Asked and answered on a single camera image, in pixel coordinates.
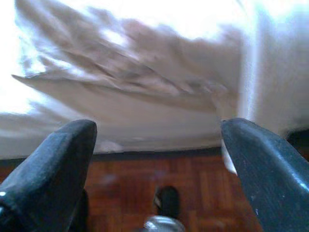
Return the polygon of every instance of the wrinkled cloth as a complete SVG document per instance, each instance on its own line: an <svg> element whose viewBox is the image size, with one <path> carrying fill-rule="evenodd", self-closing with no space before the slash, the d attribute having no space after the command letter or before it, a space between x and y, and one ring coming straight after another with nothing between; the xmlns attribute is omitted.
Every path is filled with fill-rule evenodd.
<svg viewBox="0 0 309 232"><path fill-rule="evenodd" d="M219 146L236 116L282 136L309 125L306 2L95 2L3 11L1 159L82 118L97 152Z"/></svg>
<svg viewBox="0 0 309 232"><path fill-rule="evenodd" d="M206 22L194 21L190 18L193 16L188 15L187 29L199 27L201 32L183 34L172 24L164 24L163 16L155 26L141 21L139 12L160 14L152 12L150 6L143 8L141 4L137 15L127 17L119 9L111 11L110 5L113 6L109 1L99 6L89 1L83 6L65 0L16 0L19 49L12 74L23 78L70 79L130 92L173 96L237 89L240 23L224 27L215 21L213 27L222 31L221 38L211 41L201 33L210 30L203 29ZM118 8L130 5L121 3ZM241 8L233 1L230 5L242 22ZM213 10L224 14L218 7ZM180 20L182 11L177 11ZM223 60L216 67L219 58ZM232 72L222 71L224 61Z"/></svg>

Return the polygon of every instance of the parquet floor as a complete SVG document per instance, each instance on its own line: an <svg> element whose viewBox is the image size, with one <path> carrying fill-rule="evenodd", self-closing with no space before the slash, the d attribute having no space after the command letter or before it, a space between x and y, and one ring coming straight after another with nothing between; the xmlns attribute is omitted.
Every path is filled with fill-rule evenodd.
<svg viewBox="0 0 309 232"><path fill-rule="evenodd" d="M13 169L0 167L0 181ZM239 181L220 156L93 161L85 189L91 232L129 232L155 213L156 187L175 186L189 232L261 232Z"/></svg>

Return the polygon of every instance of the bed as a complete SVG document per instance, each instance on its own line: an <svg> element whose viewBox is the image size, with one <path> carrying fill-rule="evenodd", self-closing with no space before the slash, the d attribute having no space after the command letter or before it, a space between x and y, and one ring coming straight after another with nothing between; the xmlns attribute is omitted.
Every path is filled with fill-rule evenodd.
<svg viewBox="0 0 309 232"><path fill-rule="evenodd" d="M307 127L305 3L216 2L8 5L0 159L81 118L98 125L97 153L221 146L236 116L282 136Z"/></svg>

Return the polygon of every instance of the white fabric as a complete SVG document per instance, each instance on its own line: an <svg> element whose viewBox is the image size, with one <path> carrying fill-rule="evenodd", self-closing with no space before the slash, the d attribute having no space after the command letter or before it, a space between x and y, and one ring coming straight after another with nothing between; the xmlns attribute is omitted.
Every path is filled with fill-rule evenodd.
<svg viewBox="0 0 309 232"><path fill-rule="evenodd" d="M309 125L308 3L211 2L5 8L0 159L80 118L97 122L97 152L217 146L235 116L281 135Z"/></svg>
<svg viewBox="0 0 309 232"><path fill-rule="evenodd" d="M218 12L222 23L235 15L241 21L241 9L230 3L238 13L228 18L219 4L209 12ZM28 156L49 133L80 118L97 123L97 152L220 145L213 100L220 105L220 99L235 98L239 24L221 27L220 20L210 20L213 14L196 14L197 6L185 19L186 5L175 11L164 4L162 14L142 1L138 12L127 3L129 10L121 12L108 1L99 8L87 4L93 7L17 0L6 16L14 15L17 27L3 43L13 45L14 66L3 71L0 87L0 158Z"/></svg>
<svg viewBox="0 0 309 232"><path fill-rule="evenodd" d="M238 116L282 137L309 128L309 2L256 0L244 7L248 39Z"/></svg>

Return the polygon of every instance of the black plastic part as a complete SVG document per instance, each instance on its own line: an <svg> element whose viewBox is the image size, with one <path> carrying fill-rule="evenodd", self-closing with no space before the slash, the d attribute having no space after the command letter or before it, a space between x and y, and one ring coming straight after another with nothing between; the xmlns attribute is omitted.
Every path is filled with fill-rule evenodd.
<svg viewBox="0 0 309 232"><path fill-rule="evenodd" d="M83 190L82 196L75 207L73 220L68 232L87 232L87 219L89 214L88 195Z"/></svg>
<svg viewBox="0 0 309 232"><path fill-rule="evenodd" d="M11 210L0 207L0 231L1 232L24 232L24 227Z"/></svg>
<svg viewBox="0 0 309 232"><path fill-rule="evenodd" d="M160 201L157 214L177 219L180 212L180 199L177 189L173 186L162 187L156 194Z"/></svg>
<svg viewBox="0 0 309 232"><path fill-rule="evenodd" d="M50 134L4 180L0 206L16 217L23 231L68 231L83 192L96 136L94 122L71 122ZM3 216L0 212L0 223Z"/></svg>
<svg viewBox="0 0 309 232"><path fill-rule="evenodd" d="M309 231L309 164L284 139L242 119L222 122L242 188L266 232Z"/></svg>

